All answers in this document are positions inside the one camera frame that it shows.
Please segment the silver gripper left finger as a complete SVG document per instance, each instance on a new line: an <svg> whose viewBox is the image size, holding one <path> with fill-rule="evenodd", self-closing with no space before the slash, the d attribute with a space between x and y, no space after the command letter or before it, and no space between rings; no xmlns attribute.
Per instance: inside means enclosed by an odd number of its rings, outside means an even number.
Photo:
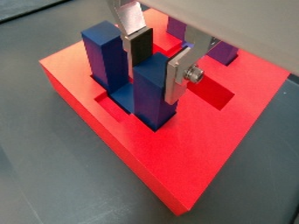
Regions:
<svg viewBox="0 0 299 224"><path fill-rule="evenodd" d="M153 29L145 25L144 13L136 0L106 0L106 4L121 31L128 74L133 77L133 66L153 54Z"/></svg>

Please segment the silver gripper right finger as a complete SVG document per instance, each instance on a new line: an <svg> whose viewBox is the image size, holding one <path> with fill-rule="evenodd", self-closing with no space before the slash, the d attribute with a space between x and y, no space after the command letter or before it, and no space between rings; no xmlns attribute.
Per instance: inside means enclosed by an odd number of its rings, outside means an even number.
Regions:
<svg viewBox="0 0 299 224"><path fill-rule="evenodd" d="M205 32L186 26L184 40L192 46L185 46L168 60L165 67L164 101L174 104L181 97L186 83L197 84L204 71L197 66L197 60L220 42Z"/></svg>

